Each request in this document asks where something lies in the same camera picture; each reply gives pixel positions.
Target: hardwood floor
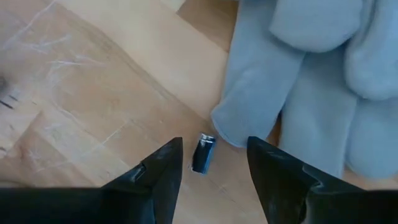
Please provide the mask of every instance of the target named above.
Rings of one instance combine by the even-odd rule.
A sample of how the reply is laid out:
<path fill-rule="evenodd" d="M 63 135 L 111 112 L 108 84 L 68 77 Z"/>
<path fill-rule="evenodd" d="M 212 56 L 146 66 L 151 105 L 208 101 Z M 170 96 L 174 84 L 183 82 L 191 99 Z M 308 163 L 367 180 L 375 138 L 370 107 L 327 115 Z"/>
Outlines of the hardwood floor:
<path fill-rule="evenodd" d="M 199 133 L 213 133 L 236 11 L 215 0 L 1 1 L 1 99 L 15 109 L 0 107 L 0 179 L 101 186 L 174 136 L 188 167 Z M 174 223 L 265 222 L 243 149 L 220 140 L 208 175 L 184 169 Z"/>

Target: wooden floor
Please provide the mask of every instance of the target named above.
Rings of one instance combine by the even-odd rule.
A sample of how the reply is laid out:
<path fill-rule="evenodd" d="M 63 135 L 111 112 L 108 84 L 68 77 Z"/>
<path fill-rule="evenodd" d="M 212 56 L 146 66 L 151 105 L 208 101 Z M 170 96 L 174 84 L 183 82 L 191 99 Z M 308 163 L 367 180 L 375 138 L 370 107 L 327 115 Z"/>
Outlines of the wooden floor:
<path fill-rule="evenodd" d="M 243 149 L 220 141 L 208 175 L 188 169 L 199 133 L 214 133 L 236 11 L 217 0 L 1 1 L 1 99 L 14 109 L 0 107 L 0 180 L 101 186 L 182 136 L 174 223 L 266 223 Z"/>

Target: light blue fabric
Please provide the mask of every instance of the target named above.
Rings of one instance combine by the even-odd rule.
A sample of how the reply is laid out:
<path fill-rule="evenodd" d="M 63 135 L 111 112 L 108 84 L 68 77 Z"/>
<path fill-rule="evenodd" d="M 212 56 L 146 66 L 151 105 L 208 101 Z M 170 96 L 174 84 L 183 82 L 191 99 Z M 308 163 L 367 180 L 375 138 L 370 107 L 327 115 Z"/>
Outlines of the light blue fabric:
<path fill-rule="evenodd" d="M 292 22 L 302 15 L 290 13 L 287 2 L 240 0 L 223 97 L 212 112 L 215 128 L 232 145 L 244 147 L 248 136 L 266 138 L 283 107 L 283 150 L 337 177 L 345 163 L 367 177 L 396 174 L 398 3 L 364 0 L 359 14 L 358 1 L 351 1 L 342 10 L 346 17 L 335 20 L 328 33 L 326 24 L 319 29 L 321 23 Z M 305 13 L 310 20 L 311 13 Z M 330 16 L 316 13 L 312 19 L 334 21 Z M 307 25 L 307 33 L 295 39 Z M 312 52 L 337 48 L 316 54 L 292 46 Z"/>

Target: black battery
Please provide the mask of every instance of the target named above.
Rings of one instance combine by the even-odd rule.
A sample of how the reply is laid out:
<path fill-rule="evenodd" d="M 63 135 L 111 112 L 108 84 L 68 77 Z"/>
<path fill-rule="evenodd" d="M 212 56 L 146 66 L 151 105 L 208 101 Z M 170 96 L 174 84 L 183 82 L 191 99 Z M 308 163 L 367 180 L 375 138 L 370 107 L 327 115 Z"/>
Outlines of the black battery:
<path fill-rule="evenodd" d="M 192 158 L 192 171 L 206 174 L 209 169 L 216 138 L 207 134 L 200 134 L 200 139 Z"/>

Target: cylindrical battery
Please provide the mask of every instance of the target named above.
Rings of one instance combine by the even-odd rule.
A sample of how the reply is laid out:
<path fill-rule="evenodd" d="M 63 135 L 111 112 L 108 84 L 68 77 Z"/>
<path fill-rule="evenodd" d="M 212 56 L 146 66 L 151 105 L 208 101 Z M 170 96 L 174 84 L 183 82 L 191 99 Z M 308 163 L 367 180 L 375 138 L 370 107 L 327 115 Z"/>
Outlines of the cylindrical battery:
<path fill-rule="evenodd" d="M 209 169 L 213 149 L 216 146 L 216 139 L 207 134 L 200 134 L 200 139 L 192 158 L 192 170 L 206 174 Z"/>

